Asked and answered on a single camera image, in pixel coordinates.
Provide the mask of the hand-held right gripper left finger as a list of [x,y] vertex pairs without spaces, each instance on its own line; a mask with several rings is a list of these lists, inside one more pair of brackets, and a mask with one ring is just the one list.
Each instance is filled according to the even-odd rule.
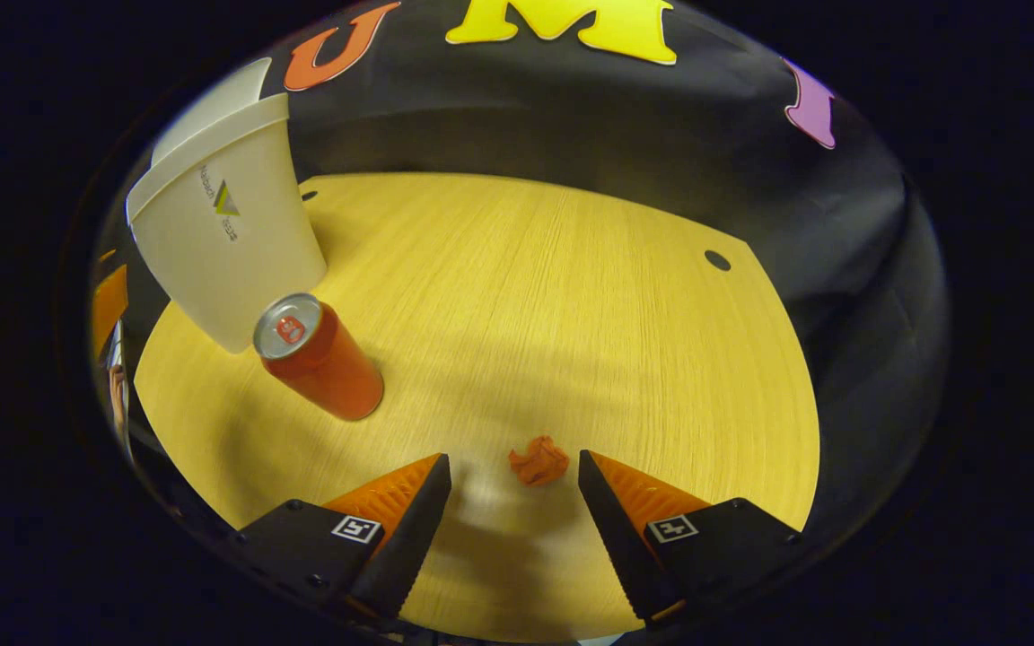
[[234,532],[234,561],[271,589],[339,620],[397,620],[451,494],[432,454],[332,502],[290,499]]

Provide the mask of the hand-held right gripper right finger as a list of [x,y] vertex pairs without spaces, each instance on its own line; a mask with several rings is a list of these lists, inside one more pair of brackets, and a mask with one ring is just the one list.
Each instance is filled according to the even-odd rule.
[[800,531],[742,496],[706,502],[591,450],[580,451],[578,484],[625,597],[645,624],[720,615],[805,556]]

